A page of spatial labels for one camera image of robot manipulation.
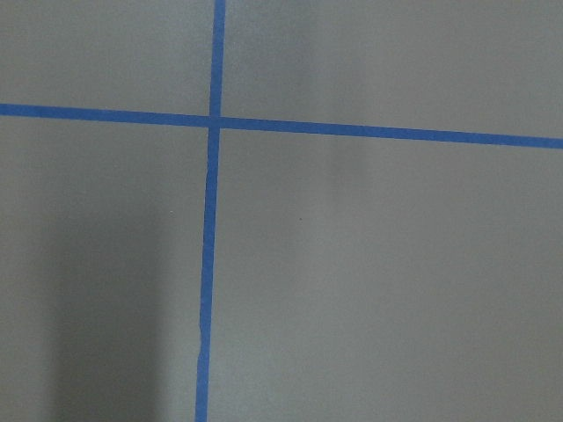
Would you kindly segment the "blue tape line crosswise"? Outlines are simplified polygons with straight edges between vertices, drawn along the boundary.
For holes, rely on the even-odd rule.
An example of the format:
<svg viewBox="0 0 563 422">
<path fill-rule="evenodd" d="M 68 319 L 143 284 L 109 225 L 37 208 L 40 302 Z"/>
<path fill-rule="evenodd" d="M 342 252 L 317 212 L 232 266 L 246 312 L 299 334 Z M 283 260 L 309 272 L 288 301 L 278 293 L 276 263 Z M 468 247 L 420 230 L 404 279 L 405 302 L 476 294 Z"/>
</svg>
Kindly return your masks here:
<svg viewBox="0 0 563 422">
<path fill-rule="evenodd" d="M 428 142 L 456 142 L 481 145 L 500 145 L 540 149 L 561 149 L 560 138 L 497 135 L 458 131 L 443 131 L 402 127 L 374 127 L 335 123 L 290 120 L 263 120 L 204 115 L 151 113 L 62 107 L 48 105 L 1 104 L 1 114 L 11 117 L 54 120 L 83 120 L 112 123 L 132 123 L 175 127 L 219 128 L 243 131 L 264 131 L 310 135 L 342 135 L 365 138 L 388 138 Z"/>
</svg>

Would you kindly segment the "blue tape line lengthwise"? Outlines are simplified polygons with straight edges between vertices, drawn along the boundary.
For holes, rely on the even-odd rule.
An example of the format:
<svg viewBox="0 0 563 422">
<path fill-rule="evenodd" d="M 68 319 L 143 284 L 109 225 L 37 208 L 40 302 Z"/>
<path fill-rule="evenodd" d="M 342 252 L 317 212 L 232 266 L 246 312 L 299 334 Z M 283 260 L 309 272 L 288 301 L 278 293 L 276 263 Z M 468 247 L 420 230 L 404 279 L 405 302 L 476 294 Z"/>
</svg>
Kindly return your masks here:
<svg viewBox="0 0 563 422">
<path fill-rule="evenodd" d="M 216 203 L 218 191 L 223 97 L 223 53 L 226 3 L 214 2 L 208 107 L 207 169 L 202 225 L 200 286 L 200 350 L 197 359 L 194 420 L 208 420 L 208 386 L 215 271 Z"/>
</svg>

